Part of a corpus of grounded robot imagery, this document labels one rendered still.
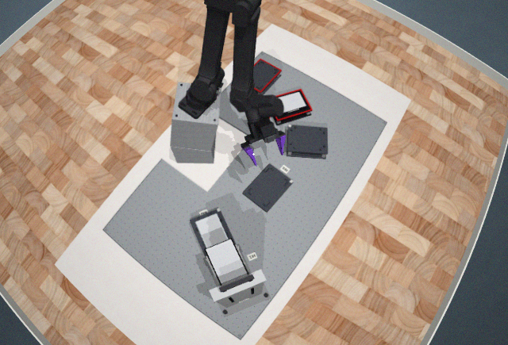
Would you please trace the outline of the grey slotted shelf rack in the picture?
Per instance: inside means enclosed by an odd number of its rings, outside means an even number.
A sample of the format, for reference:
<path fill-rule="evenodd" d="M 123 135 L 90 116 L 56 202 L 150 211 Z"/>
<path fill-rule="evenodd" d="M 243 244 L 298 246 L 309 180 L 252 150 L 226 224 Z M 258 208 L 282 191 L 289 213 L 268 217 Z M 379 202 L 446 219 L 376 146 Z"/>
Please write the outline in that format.
<path fill-rule="evenodd" d="M 240 253 L 240 251 L 239 251 L 239 246 L 237 246 L 236 244 L 235 244 L 235 246 L 236 246 L 236 248 L 237 248 L 237 250 L 238 250 L 238 252 L 239 252 L 239 254 L 240 254 L 240 256 L 241 256 L 241 253 Z M 251 270 L 250 270 L 250 268 L 249 268 L 249 266 L 248 266 L 247 262 L 246 262 L 246 261 L 244 262 L 244 260 L 243 260 L 242 256 L 241 256 L 241 259 L 242 259 L 242 261 L 243 261 L 243 263 L 244 263 L 244 265 L 245 265 L 245 267 L 246 267 L 246 269 L 247 269 L 248 273 L 249 273 L 249 274 L 251 274 L 252 272 L 251 272 Z M 209 261 L 209 259 L 208 259 L 208 257 L 207 257 L 207 256 L 206 256 L 206 261 L 209 263 L 209 265 L 210 265 L 210 267 L 211 267 L 211 269 L 212 269 L 212 271 L 213 271 L 213 273 L 214 273 L 214 274 L 212 274 L 211 276 L 212 276 L 212 278 L 213 278 L 213 280 L 214 280 L 214 282 L 215 282 L 215 285 L 216 285 L 216 287 L 219 287 L 219 286 L 220 286 L 220 282 L 218 281 L 217 276 L 216 276 L 216 274 L 215 274 L 215 272 L 214 272 L 214 269 L 213 269 L 213 267 L 211 266 L 211 263 L 210 263 L 210 261 Z M 245 263 L 246 263 L 246 264 L 245 264 Z M 214 277 L 214 276 L 215 276 L 215 277 Z M 216 279 L 217 279 L 217 280 L 216 280 Z M 219 302 L 219 303 L 220 303 L 220 304 L 222 304 L 222 305 L 227 305 L 227 306 L 225 306 L 225 307 L 226 307 L 226 308 L 228 308 L 228 307 L 230 307 L 230 306 L 232 306 L 232 305 L 238 304 L 238 303 L 239 303 L 238 301 L 244 301 L 244 300 L 246 300 L 246 299 L 248 299 L 248 298 L 252 298 L 252 297 L 254 297 L 254 296 L 257 296 L 257 295 L 261 294 L 261 293 L 262 293 L 262 291 L 263 291 L 263 286 L 264 286 L 264 282 L 261 282 L 260 284 L 257 284 L 257 285 L 255 285 L 255 286 L 252 286 L 252 287 L 250 287 L 250 288 L 248 288 L 248 289 L 246 289 L 246 290 L 242 290 L 242 291 L 240 291 L 239 293 L 235 293 L 235 294 L 230 295 L 230 296 L 228 296 L 228 297 L 222 298 L 221 300 L 218 300 L 217 302 Z M 251 292 L 251 288 L 254 288 L 254 294 L 252 294 L 252 292 Z M 258 289 L 258 290 L 257 290 L 257 289 Z M 246 297 L 246 296 L 249 296 L 249 297 Z M 230 301 L 229 297 L 231 297 L 231 298 L 234 300 L 234 302 L 233 302 L 233 303 Z M 239 299 L 239 298 L 240 298 L 240 299 Z"/>

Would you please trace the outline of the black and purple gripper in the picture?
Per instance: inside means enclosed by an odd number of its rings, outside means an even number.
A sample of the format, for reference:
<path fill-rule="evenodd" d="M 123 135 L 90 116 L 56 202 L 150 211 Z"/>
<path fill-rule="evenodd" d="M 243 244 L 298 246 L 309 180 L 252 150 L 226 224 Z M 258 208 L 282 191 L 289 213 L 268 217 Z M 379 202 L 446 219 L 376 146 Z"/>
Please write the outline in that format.
<path fill-rule="evenodd" d="M 252 122 L 256 122 L 256 120 L 248 121 L 248 122 L 252 123 Z M 285 134 L 285 132 L 278 131 L 277 128 L 275 130 L 276 130 L 275 140 L 276 140 L 276 143 L 278 145 L 280 154 L 283 155 L 283 147 L 284 147 L 284 143 L 285 143 L 285 139 L 286 139 L 286 134 Z M 252 148 L 250 148 L 249 145 L 254 143 L 254 142 L 256 142 L 256 141 L 258 141 L 258 140 L 262 140 L 262 137 L 254 139 L 254 138 L 252 138 L 252 135 L 249 134 L 249 135 L 245 136 L 244 138 L 245 138 L 246 142 L 242 143 L 241 147 L 249 155 L 249 157 L 251 158 L 251 160 L 253 161 L 255 166 L 257 166 L 253 150 L 252 150 Z"/>

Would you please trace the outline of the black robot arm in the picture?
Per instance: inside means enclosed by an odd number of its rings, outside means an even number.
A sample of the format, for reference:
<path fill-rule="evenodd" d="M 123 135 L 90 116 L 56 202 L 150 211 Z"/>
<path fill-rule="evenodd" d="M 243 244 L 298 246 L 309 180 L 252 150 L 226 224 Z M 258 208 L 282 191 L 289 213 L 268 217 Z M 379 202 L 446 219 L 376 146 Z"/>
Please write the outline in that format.
<path fill-rule="evenodd" d="M 245 112 L 248 121 L 256 120 L 248 122 L 252 138 L 262 137 L 264 143 L 271 143 L 275 141 L 276 130 L 269 117 L 282 116 L 284 106 L 282 100 L 275 95 L 256 94 L 254 91 L 253 69 L 261 2 L 262 0 L 204 0 L 207 14 L 201 63 L 198 75 L 186 96 L 179 102 L 179 108 L 198 119 L 217 99 L 217 89 L 224 84 L 222 79 L 225 72 L 220 64 L 229 15 L 232 13 L 233 80 L 229 101 L 239 113 Z M 264 119 L 260 120 L 261 117 Z"/>

